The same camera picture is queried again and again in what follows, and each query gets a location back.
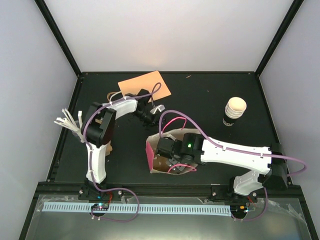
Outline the cream cakes paper bag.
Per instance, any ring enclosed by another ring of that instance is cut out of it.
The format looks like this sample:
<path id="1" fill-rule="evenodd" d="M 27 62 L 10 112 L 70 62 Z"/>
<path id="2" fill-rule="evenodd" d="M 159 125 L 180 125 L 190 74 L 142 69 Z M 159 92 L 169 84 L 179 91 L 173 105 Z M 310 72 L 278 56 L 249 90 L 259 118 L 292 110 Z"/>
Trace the cream cakes paper bag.
<path id="1" fill-rule="evenodd" d="M 168 130 L 167 128 L 169 128 L 169 125 L 171 125 L 176 120 L 184 120 L 182 127 Z M 169 137 L 173 140 L 182 141 L 184 134 L 186 133 L 200 134 L 199 130 L 196 128 L 185 128 L 186 124 L 187 124 L 187 119 L 185 117 L 181 117 L 181 116 L 175 117 L 170 121 L 168 121 L 167 123 L 163 123 L 163 126 L 161 127 L 161 136 Z M 158 155 L 156 153 L 156 148 L 159 143 L 159 140 L 160 140 L 160 135 L 158 133 L 149 136 L 146 140 L 145 151 L 146 151 L 147 162 L 148 162 L 150 173 L 163 173 L 163 174 L 169 174 L 169 175 L 176 175 L 175 173 L 161 172 L 153 169 L 153 160 L 155 156 Z"/>

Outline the brown pulp cup carriers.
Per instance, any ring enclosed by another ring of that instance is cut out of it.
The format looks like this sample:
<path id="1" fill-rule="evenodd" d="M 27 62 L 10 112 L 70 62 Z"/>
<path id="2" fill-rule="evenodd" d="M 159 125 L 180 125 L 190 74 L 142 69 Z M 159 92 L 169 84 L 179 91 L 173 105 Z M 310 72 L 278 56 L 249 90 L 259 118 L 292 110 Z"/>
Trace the brown pulp cup carriers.
<path id="1" fill-rule="evenodd" d="M 112 150 L 113 150 L 113 147 L 111 145 L 111 141 L 109 141 L 105 148 L 105 156 L 109 156 Z"/>

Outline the stack of paper cups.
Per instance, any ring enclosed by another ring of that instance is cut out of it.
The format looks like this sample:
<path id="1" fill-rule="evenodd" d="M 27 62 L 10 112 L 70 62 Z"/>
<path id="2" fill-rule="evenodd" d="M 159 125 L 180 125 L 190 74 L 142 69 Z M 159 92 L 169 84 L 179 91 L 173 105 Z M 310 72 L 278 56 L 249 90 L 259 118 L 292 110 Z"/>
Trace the stack of paper cups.
<path id="1" fill-rule="evenodd" d="M 244 114 L 247 109 L 247 103 L 240 97 L 232 97 L 228 100 L 225 108 L 222 122 L 225 126 L 231 127 Z"/>

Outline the white straws bundle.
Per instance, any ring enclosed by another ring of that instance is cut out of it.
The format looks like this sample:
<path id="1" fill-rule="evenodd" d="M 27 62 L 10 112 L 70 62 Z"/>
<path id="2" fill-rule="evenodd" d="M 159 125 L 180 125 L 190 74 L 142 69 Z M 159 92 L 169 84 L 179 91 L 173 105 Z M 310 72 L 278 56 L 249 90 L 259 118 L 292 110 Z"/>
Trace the white straws bundle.
<path id="1" fill-rule="evenodd" d="M 71 113 L 66 108 L 63 108 L 61 111 L 64 114 L 64 117 L 57 117 L 54 123 L 70 130 L 74 136 L 78 137 L 81 143 L 84 143 L 85 139 L 81 133 L 83 126 L 82 111 L 78 111 L 77 120 L 74 120 Z"/>

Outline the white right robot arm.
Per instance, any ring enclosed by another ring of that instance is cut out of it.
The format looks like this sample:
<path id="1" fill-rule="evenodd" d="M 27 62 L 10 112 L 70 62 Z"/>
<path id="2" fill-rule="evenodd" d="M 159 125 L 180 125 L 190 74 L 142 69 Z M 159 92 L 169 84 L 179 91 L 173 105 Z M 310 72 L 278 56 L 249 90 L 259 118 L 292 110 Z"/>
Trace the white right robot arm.
<path id="1" fill-rule="evenodd" d="M 286 162 L 276 157 L 268 147 L 250 147 L 221 142 L 213 144 L 194 131 L 179 135 L 165 134 L 160 137 L 154 153 L 166 159 L 170 172 L 182 174 L 187 168 L 207 163 L 219 163 L 247 169 L 248 172 L 231 178 L 227 189 L 228 198 L 240 201 L 256 190 L 266 188 L 286 190 L 288 188 Z"/>

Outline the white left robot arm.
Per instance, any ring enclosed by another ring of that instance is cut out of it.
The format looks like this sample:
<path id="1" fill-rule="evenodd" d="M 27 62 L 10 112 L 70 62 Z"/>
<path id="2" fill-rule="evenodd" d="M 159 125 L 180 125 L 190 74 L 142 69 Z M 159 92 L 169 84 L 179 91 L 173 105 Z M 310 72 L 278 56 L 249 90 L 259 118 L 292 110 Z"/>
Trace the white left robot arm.
<path id="1" fill-rule="evenodd" d="M 141 89 L 138 94 L 127 93 L 123 97 L 108 103 L 93 102 L 85 116 L 81 133 L 87 148 L 87 173 L 84 185 L 89 187 L 89 193 L 97 200 L 103 199 L 108 192 L 102 184 L 107 177 L 106 150 L 113 137 L 116 120 L 127 114 L 137 117 L 143 126 L 159 125 L 160 114 L 155 109 L 149 109 L 149 100 L 159 89 L 149 92 Z"/>

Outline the plain brown paper bag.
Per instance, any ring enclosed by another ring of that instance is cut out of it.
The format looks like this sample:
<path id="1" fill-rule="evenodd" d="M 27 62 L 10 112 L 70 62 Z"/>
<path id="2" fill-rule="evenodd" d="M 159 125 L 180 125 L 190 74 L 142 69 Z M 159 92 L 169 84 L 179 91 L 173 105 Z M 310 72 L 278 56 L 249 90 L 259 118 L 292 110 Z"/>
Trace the plain brown paper bag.
<path id="1" fill-rule="evenodd" d="M 131 79 L 120 81 L 118 83 L 118 87 L 124 95 L 137 95 L 141 89 L 145 89 L 150 93 L 153 92 L 153 88 L 157 83 L 161 83 L 161 87 L 155 94 L 153 94 L 154 101 L 171 95 L 171 92 L 159 71 L 153 71 Z"/>

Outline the black frame post left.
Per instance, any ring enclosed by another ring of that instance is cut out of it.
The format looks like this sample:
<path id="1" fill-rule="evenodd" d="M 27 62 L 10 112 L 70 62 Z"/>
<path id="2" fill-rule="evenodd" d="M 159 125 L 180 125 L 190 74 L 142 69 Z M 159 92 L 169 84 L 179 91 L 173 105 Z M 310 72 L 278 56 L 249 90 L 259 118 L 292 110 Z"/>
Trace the black frame post left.
<path id="1" fill-rule="evenodd" d="M 43 18 L 45 19 L 47 25 L 49 26 L 51 32 L 53 33 L 58 45 L 60 46 L 62 52 L 64 53 L 67 61 L 69 62 L 72 70 L 74 71 L 75 75 L 78 77 L 81 75 L 81 70 L 67 45 L 51 11 L 49 10 L 46 2 L 44 0 L 34 0 L 35 4 L 37 5 L 38 9 L 40 10 Z"/>

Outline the black frame post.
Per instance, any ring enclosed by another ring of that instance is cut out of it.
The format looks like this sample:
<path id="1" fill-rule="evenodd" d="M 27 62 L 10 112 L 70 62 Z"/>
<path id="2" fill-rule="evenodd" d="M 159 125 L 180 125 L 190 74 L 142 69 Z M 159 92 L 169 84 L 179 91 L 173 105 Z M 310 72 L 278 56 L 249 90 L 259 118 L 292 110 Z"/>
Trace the black frame post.
<path id="1" fill-rule="evenodd" d="M 293 0 L 288 11 L 286 12 L 281 24 L 279 25 L 274 37 L 272 38 L 266 52 L 264 53 L 257 69 L 255 70 L 254 74 L 257 77 L 260 77 L 266 68 L 268 62 L 270 61 L 273 53 L 277 49 L 279 43 L 281 42 L 282 38 L 284 37 L 286 31 L 288 30 L 289 26 L 291 25 L 293 19 L 295 18 L 296 14 L 298 13 L 300 7 L 302 6 L 304 0 Z"/>
<path id="2" fill-rule="evenodd" d="M 69 62 L 72 70 L 74 71 L 75 75 L 78 77 L 81 75 L 81 70 L 67 45 L 51 11 L 49 10 L 46 2 L 44 0 L 34 0 L 35 4 L 37 5 L 38 9 L 40 10 L 43 18 L 45 19 L 47 25 L 49 26 L 51 32 L 53 33 L 58 45 L 60 46 L 62 52 L 64 53 L 67 61 Z"/>

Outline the black frame post right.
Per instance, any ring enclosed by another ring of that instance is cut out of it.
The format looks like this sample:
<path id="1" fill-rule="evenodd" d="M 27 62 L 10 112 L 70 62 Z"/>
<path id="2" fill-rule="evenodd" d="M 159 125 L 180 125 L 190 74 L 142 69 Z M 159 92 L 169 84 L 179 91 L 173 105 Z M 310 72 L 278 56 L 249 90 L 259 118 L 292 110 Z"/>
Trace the black frame post right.
<path id="1" fill-rule="evenodd" d="M 260 77 L 266 68 L 268 62 L 270 61 L 273 53 L 277 49 L 279 43 L 281 42 L 282 38 L 284 37 L 286 31 L 288 30 L 289 26 L 291 25 L 293 19 L 295 18 L 296 14 L 298 13 L 300 7 L 302 6 L 304 0 L 293 0 L 288 11 L 286 12 L 281 24 L 279 25 L 274 37 L 272 38 L 266 52 L 264 53 L 257 69 L 255 70 L 254 74 L 257 77 Z"/>

